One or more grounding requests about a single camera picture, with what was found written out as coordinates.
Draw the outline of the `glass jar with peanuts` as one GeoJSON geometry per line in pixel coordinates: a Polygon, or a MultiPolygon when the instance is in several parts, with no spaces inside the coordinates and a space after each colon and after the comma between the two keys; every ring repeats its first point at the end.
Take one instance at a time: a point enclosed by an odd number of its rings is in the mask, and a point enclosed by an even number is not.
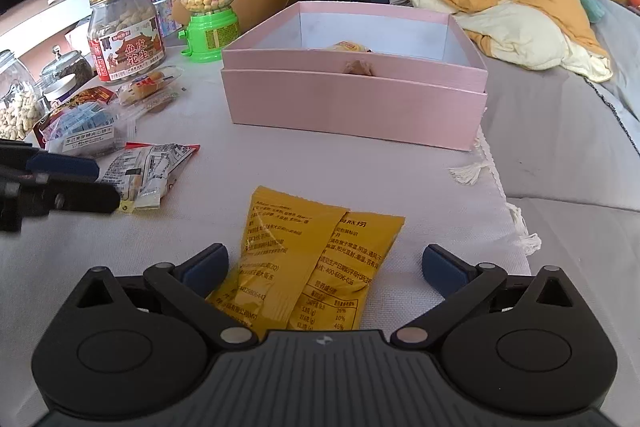
{"type": "Polygon", "coordinates": [[[0,135],[22,141],[40,121],[46,108],[35,80],[10,50],[0,56],[0,135]]]}

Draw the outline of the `plastic peanut jar gold lid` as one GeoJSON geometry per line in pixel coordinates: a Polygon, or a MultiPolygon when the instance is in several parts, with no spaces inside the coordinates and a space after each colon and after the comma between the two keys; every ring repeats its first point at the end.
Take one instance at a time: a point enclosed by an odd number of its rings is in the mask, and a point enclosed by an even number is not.
{"type": "Polygon", "coordinates": [[[88,43],[99,80],[118,83],[151,72],[165,60],[150,0],[90,0],[88,43]]]}

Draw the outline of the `glass jar dark contents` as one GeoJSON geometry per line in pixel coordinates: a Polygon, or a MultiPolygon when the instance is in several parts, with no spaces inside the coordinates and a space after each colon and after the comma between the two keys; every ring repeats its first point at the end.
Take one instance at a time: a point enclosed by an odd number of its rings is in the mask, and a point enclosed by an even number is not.
{"type": "Polygon", "coordinates": [[[93,67],[75,50],[52,48],[53,60],[40,72],[38,90],[48,103],[63,102],[94,76],[93,67]]]}

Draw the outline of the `pink cardboard box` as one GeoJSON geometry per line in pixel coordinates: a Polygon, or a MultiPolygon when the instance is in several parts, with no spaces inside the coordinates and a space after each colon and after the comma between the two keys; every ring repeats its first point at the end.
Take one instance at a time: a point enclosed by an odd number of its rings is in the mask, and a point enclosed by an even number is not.
{"type": "Polygon", "coordinates": [[[471,150],[488,72],[444,13],[390,4],[301,1],[222,51],[235,124],[471,150]],[[329,51],[352,41],[371,53],[329,51]]]}

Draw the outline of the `pale yellow snack packet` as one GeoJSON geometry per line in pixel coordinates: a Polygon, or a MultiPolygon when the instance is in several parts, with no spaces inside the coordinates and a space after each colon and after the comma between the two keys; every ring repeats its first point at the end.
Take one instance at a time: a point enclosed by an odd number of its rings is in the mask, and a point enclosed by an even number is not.
{"type": "Polygon", "coordinates": [[[341,51],[341,52],[356,52],[356,53],[371,53],[372,50],[363,46],[362,44],[352,41],[340,41],[326,47],[329,51],[341,51]]]}

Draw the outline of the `blue candy packet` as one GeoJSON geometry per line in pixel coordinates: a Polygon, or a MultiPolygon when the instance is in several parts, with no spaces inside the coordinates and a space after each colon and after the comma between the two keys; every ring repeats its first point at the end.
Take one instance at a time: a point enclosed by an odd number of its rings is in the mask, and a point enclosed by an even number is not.
{"type": "Polygon", "coordinates": [[[105,104],[85,102],[67,109],[52,121],[42,132],[44,143],[49,144],[81,131],[108,126],[114,124],[116,119],[117,114],[105,104]]]}

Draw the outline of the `white red-edged cracker packet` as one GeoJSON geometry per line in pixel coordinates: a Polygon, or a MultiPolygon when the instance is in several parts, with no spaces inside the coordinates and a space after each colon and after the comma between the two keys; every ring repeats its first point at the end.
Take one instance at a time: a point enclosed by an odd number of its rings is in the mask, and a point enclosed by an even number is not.
{"type": "Polygon", "coordinates": [[[155,210],[200,148],[196,144],[129,142],[101,180],[116,188],[120,211],[155,210]]]}

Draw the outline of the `clear sandwich biscuit packet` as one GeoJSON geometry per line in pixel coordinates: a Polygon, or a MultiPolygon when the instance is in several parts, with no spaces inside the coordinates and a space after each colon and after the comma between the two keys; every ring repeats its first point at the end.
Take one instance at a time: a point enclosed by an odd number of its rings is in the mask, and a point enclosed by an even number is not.
{"type": "Polygon", "coordinates": [[[81,130],[56,142],[55,153],[75,157],[100,157],[121,150],[137,132],[135,119],[116,120],[113,124],[81,130]]]}

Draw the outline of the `clear bread packet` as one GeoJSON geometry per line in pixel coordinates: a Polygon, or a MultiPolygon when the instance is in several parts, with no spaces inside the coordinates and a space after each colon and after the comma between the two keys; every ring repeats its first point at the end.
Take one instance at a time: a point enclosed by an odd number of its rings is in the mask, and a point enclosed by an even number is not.
{"type": "Polygon", "coordinates": [[[184,70],[178,66],[154,69],[129,81],[117,91],[120,106],[142,112],[159,112],[184,91],[180,84],[184,70]]]}

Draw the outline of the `green candy dispenser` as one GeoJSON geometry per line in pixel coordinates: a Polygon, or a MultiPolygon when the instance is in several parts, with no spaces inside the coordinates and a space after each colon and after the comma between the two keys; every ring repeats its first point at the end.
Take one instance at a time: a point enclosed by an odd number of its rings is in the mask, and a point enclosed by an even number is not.
{"type": "Polygon", "coordinates": [[[179,32],[186,42],[182,54],[195,63],[217,62],[222,50],[240,35],[239,17],[231,5],[234,0],[178,0],[189,23],[179,32]]]}

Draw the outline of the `red snack packet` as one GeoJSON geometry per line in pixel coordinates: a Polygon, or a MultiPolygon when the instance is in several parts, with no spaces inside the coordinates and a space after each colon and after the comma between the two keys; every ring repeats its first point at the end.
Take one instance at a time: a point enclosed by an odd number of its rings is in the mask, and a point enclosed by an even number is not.
{"type": "Polygon", "coordinates": [[[66,109],[71,109],[87,102],[100,102],[108,104],[113,100],[113,98],[115,98],[115,96],[116,93],[114,91],[103,86],[92,87],[87,90],[78,92],[58,107],[52,109],[46,117],[40,119],[40,121],[38,121],[35,125],[35,130],[38,132],[43,132],[43,129],[45,127],[48,127],[49,124],[51,124],[52,121],[55,121],[56,118],[60,117],[66,109]]]}

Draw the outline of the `grey sofa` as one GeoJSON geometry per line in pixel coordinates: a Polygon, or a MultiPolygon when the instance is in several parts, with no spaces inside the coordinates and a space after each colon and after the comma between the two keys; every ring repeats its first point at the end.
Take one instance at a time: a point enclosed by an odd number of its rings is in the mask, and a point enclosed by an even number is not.
{"type": "Polygon", "coordinates": [[[599,2],[605,16],[594,32],[614,69],[607,82],[486,58],[482,128],[510,197],[639,208],[639,17],[599,2]]]}

